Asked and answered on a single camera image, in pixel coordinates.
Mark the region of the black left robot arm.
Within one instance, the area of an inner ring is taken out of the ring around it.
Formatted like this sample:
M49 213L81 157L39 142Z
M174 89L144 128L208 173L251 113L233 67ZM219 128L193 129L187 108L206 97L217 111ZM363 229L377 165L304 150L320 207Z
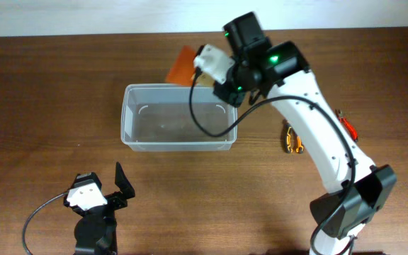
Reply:
M126 208L135 197L119 162L115 163L115 185L118 191L104 195L96 173L79 174L67 191L63 205L81 216L74 228L74 253L114 255L118 253L115 211Z

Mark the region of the orange black combination pliers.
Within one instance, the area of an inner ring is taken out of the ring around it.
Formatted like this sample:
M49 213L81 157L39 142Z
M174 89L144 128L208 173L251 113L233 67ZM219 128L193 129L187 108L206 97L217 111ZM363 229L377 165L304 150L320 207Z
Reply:
M283 149L288 154L292 152L302 154L305 151L305 147L300 136L294 131L292 125L287 120L284 120L283 124Z

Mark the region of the orange scraper wooden handle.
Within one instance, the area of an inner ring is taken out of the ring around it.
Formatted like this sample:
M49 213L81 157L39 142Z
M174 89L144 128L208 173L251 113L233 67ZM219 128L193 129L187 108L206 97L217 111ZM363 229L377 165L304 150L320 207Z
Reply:
M169 70L165 82L191 87L195 77L193 61L196 51L190 46L183 46L173 66Z

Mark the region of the red black side cutters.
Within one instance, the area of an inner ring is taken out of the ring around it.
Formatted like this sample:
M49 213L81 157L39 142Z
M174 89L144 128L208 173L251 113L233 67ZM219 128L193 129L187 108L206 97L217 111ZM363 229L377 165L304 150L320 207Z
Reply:
M335 110L336 116L339 119L339 122L345 127L346 131L349 133L351 139L354 142L358 141L358 133L354 126L348 121L344 116L343 112L340 109Z

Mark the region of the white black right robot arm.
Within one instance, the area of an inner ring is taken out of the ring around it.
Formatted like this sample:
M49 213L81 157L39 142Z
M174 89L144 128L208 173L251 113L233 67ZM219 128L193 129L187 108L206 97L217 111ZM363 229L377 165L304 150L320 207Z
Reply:
M250 112L270 104L291 124L327 191L310 203L317 223L310 253L351 254L358 233L388 199L395 172L389 165L377 166L351 139L293 42L272 45L252 12L223 29L232 62L218 68L215 95L238 107L249 93Z

